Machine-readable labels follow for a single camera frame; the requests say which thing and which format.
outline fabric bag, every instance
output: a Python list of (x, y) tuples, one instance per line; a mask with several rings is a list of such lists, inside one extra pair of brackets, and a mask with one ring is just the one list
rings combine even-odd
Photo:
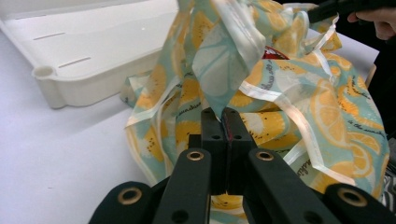
[[(312, 4), (178, 1), (148, 73), (128, 77), (125, 132), (150, 184), (172, 174), (201, 111), (237, 110), (259, 147), (272, 149), (310, 188), (348, 183), (380, 197), (389, 146), (375, 104), (346, 59), (337, 17), (310, 24)], [(318, 31), (308, 37), (308, 30)], [(240, 196), (212, 196), (211, 222), (247, 222)]]

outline white plastic container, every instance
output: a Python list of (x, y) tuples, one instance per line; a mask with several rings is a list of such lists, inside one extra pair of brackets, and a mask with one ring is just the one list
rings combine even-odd
[(176, 13), (175, 0), (0, 0), (0, 28), (50, 107), (83, 106), (151, 69)]

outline white tabletop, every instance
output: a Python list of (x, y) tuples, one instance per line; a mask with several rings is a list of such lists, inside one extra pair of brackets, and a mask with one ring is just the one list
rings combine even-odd
[[(377, 51), (343, 42), (337, 53), (367, 76)], [(51, 109), (31, 70), (0, 31), (0, 224), (88, 223), (118, 184), (148, 183), (123, 130), (131, 108), (115, 95)]]

